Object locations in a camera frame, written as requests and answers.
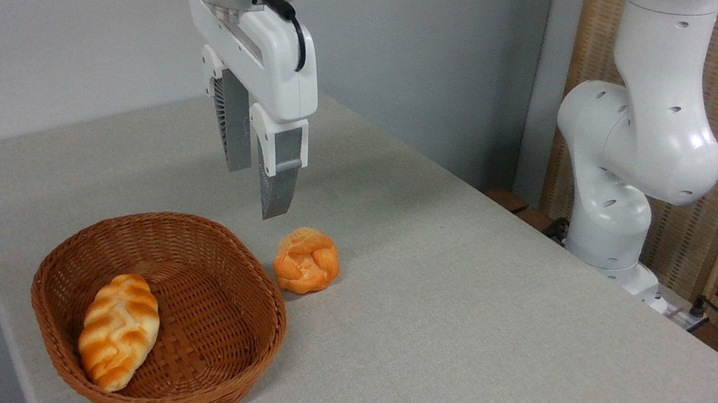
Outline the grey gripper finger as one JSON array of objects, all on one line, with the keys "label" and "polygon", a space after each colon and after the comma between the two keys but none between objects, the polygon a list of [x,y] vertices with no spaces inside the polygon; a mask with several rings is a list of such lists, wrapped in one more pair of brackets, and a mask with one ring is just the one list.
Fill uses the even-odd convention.
[{"label": "grey gripper finger", "polygon": [[251,105],[249,118],[257,137],[262,218],[286,215],[297,175],[308,166],[308,121],[280,124],[257,103]]},{"label": "grey gripper finger", "polygon": [[211,97],[223,144],[223,155],[230,172],[249,169],[250,151],[249,91],[231,72],[210,45],[205,44],[202,62],[207,77],[206,93]]}]

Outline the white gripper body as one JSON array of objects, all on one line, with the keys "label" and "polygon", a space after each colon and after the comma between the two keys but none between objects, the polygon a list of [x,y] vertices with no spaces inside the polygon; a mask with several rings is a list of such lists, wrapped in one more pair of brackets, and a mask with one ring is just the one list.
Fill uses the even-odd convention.
[{"label": "white gripper body", "polygon": [[298,69],[298,35],[269,9],[243,13],[236,23],[222,22],[203,1],[188,0],[193,22],[219,62],[247,88],[272,121],[307,119],[317,110],[316,55],[306,35],[305,67]]}]

